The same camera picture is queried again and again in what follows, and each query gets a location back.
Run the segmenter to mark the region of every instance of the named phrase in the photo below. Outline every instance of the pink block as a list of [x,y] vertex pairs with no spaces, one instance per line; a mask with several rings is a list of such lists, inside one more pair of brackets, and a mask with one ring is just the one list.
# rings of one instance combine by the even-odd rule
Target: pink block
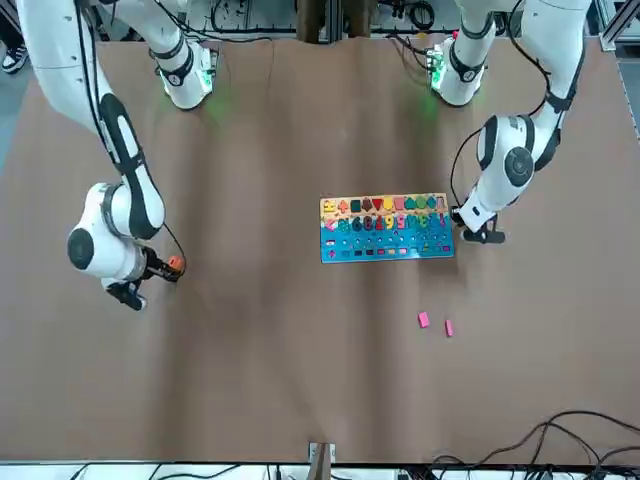
[[427,328],[429,326],[429,317],[427,316],[427,312],[420,312],[418,314],[418,323],[420,324],[420,328]]
[[451,320],[444,321],[444,331],[447,334],[447,337],[453,337],[453,324],[451,323]]

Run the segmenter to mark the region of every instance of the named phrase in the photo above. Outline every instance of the wooden puzzle board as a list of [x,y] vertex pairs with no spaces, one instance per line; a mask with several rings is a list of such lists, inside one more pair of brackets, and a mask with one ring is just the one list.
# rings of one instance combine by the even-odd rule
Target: wooden puzzle board
[[323,263],[446,258],[453,254],[444,193],[320,200]]

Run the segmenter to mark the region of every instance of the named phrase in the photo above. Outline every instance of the floor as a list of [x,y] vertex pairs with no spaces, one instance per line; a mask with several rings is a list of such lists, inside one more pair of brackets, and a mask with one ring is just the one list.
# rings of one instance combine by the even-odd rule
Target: floor
[[[452,28],[450,23],[457,20],[457,15],[450,15],[447,9],[443,8],[444,3],[450,0],[433,0],[431,3],[436,11],[438,20],[434,28]],[[278,5],[284,5],[288,0],[278,0]],[[273,15],[262,14],[259,11],[243,12],[234,9],[233,0],[229,1],[231,6],[221,8],[216,17],[219,26],[223,28],[247,28],[256,23],[261,26],[277,26],[286,28],[294,23],[294,18],[288,18],[277,23],[273,20]],[[409,28],[406,18],[398,20],[391,18],[390,12],[381,7],[376,17],[376,27],[378,28]],[[4,57],[4,51],[0,45],[0,58]],[[624,82],[627,97],[629,99],[630,110],[635,118],[640,119],[640,52],[623,52],[620,57],[620,73]],[[32,76],[32,69],[29,64],[17,75],[8,76],[0,72],[0,174],[4,165],[6,155],[9,151],[11,138],[16,127],[20,104],[26,91],[27,83]],[[3,480],[67,480],[72,478],[82,464],[34,464],[34,465],[0,465],[0,478]],[[210,476],[217,472],[222,472],[231,465],[165,465],[156,471],[157,464],[137,464],[128,463],[120,465],[91,465],[86,468],[78,480],[153,480],[160,479],[167,475],[178,473],[191,473],[203,476]],[[306,478],[308,467],[283,466],[281,467],[283,478],[296,480]],[[398,478],[397,470],[363,470],[363,469],[338,469],[332,472],[336,479],[362,479],[362,480],[394,480]],[[266,478],[276,478],[275,467],[270,467],[269,471],[265,466],[251,465],[243,466],[231,470],[220,476],[224,480],[264,480]],[[474,471],[467,478],[465,472],[447,472],[444,476],[446,480],[521,480],[522,474],[517,473],[512,477],[511,471]],[[556,479],[580,480],[583,475],[556,474]]]

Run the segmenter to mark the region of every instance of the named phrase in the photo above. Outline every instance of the brown table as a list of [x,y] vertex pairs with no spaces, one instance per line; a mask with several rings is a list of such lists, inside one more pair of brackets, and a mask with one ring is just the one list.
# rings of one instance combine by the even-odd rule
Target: brown table
[[[321,196],[448,191],[460,142],[532,109],[542,79],[496,41],[478,98],[451,109],[387,40],[223,52],[215,95],[185,113],[144,45],[100,51],[188,254],[177,289],[146,284],[143,314],[67,260],[87,189],[117,176],[31,84],[0,185],[0,457],[286,462],[330,441],[340,462],[472,462],[566,408],[640,424],[640,148],[613,55],[589,43],[564,143],[501,215],[505,245],[324,266]],[[477,173],[469,147],[460,191]],[[552,432],[541,461],[586,457]]]

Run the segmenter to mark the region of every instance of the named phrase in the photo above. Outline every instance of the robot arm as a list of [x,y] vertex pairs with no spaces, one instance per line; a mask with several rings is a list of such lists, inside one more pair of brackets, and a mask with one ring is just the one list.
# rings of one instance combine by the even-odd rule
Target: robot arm
[[[121,176],[117,184],[98,183],[89,190],[82,217],[67,242],[71,263],[100,278],[122,303],[140,310],[146,304],[138,294],[142,280],[156,275],[175,282],[181,272],[138,242],[150,240],[163,226],[164,203],[131,119],[98,64],[82,5],[84,0],[19,0],[18,12],[45,96],[58,112],[98,134]],[[165,90],[174,103],[182,108],[197,105],[211,91],[199,47],[188,46],[152,0],[120,0],[117,7],[151,39]],[[142,22],[145,12],[155,24]],[[178,81],[168,82],[171,75]]]
[[584,61],[583,28],[590,0],[526,0],[522,46],[550,72],[545,102],[535,116],[493,116],[478,138],[476,158],[482,170],[454,219],[468,228],[464,238],[500,243],[504,235],[487,222],[529,186],[534,172],[553,158],[562,122],[576,93]]

